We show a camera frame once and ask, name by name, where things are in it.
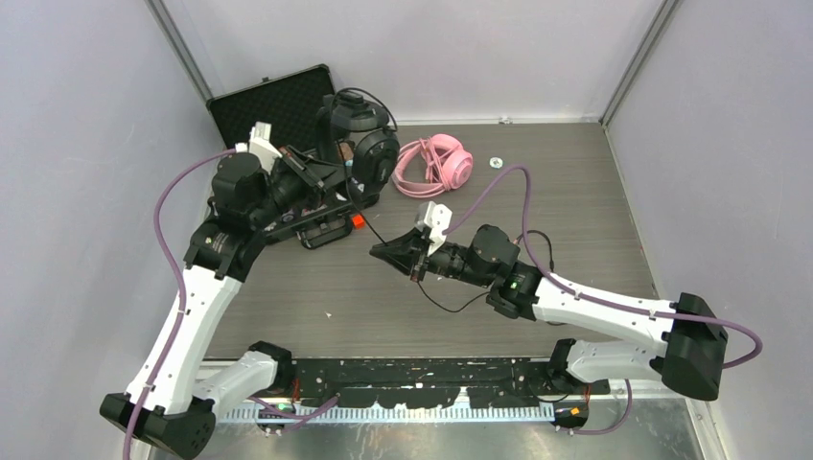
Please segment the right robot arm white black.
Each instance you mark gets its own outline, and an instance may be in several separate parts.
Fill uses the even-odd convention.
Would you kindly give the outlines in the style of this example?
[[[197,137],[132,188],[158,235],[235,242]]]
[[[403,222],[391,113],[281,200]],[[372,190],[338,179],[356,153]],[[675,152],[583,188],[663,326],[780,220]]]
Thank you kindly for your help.
[[[565,323],[607,335],[607,342],[556,342],[547,367],[550,386],[571,393],[598,380],[659,381],[694,400],[719,397],[728,334],[700,296],[678,301],[630,297],[545,274],[520,261],[520,248],[498,227],[480,226],[469,245],[431,249],[429,233],[412,229],[372,246],[372,257],[413,282],[428,273],[481,288],[486,302],[510,319]]]

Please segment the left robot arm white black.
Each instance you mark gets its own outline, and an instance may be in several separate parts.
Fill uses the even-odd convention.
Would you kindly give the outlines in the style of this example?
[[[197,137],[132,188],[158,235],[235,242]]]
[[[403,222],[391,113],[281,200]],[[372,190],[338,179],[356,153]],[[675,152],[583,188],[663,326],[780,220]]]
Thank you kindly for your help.
[[[127,388],[107,394],[100,406],[101,416],[123,432],[124,458],[139,443],[196,458],[224,414],[262,391],[284,396],[296,380],[291,352],[265,341],[208,379],[198,380],[197,371],[267,248],[267,229],[323,181],[290,149],[265,141],[225,150],[213,162],[208,217],[182,259],[165,252],[177,289],[168,317]]]

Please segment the pink headphones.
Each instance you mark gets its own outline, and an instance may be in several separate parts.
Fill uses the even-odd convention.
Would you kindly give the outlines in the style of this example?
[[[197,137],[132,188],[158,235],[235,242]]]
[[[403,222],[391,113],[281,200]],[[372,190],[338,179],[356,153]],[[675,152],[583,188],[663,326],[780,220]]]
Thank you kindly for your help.
[[[416,157],[426,165],[423,182],[409,181],[404,177],[407,166]],[[470,178],[473,167],[473,155],[457,138],[438,133],[400,148],[391,181],[405,196],[431,198],[461,188]]]

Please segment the black headphones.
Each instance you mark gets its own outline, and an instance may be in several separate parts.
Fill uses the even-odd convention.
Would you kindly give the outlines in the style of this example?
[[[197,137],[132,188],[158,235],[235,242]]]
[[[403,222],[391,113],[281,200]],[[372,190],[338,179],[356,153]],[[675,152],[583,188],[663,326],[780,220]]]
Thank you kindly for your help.
[[[346,192],[359,209],[376,204],[401,148],[398,124],[372,93],[346,87],[322,97],[315,122],[317,157],[343,168]]]

